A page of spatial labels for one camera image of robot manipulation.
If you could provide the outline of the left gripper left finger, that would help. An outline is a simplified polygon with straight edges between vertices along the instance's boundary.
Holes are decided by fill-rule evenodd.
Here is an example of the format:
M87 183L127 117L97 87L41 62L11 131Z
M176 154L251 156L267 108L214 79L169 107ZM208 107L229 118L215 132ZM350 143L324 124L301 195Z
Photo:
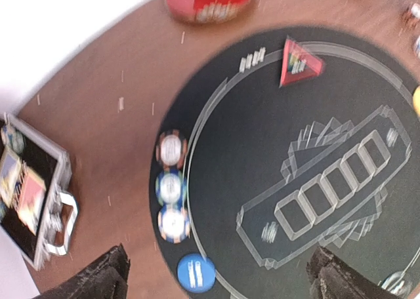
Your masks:
M122 244L112 247L79 273L38 298L126 298L130 259Z

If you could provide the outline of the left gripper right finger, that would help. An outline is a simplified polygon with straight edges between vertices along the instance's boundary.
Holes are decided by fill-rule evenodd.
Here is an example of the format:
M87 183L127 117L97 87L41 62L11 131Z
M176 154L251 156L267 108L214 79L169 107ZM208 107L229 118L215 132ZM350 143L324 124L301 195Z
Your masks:
M397 295L372 283L325 247L317 247L306 264L311 298L395 299Z

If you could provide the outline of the blue round blind button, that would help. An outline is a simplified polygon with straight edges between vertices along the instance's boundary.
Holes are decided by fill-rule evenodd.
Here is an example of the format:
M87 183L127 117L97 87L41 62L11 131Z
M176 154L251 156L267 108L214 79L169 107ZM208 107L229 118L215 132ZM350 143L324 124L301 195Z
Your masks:
M177 280L189 292L207 292L216 281L215 265L210 258L198 253L187 254L178 262Z

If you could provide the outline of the green chip stack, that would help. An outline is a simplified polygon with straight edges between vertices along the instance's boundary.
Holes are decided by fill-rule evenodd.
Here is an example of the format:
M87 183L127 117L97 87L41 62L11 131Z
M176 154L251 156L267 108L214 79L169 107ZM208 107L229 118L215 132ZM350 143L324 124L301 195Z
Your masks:
M161 206L182 207L186 200L186 179L180 170L162 171L155 181L155 194Z

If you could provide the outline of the orange round blind button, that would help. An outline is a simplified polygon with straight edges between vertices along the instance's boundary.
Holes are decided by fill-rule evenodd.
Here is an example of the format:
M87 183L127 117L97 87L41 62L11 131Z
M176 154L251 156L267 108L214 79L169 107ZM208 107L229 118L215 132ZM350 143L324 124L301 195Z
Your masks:
M417 116L419 117L420 116L420 86L418 86L414 90L412 102L413 102L413 109L415 113L417 114Z

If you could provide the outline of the red black triangle dealer marker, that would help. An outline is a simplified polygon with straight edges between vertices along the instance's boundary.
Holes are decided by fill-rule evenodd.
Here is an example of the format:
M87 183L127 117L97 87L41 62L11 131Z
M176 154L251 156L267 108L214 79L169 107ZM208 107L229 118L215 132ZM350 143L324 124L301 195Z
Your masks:
M301 43L287 36L283 48L280 87L320 76L325 62Z

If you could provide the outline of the white blue chip stack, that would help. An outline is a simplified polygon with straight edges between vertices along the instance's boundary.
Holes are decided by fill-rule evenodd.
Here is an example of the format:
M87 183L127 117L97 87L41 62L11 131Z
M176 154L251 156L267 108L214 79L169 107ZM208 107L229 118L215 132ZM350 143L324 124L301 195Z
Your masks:
M416 57L420 58L420 36L415 40L413 44L413 51Z

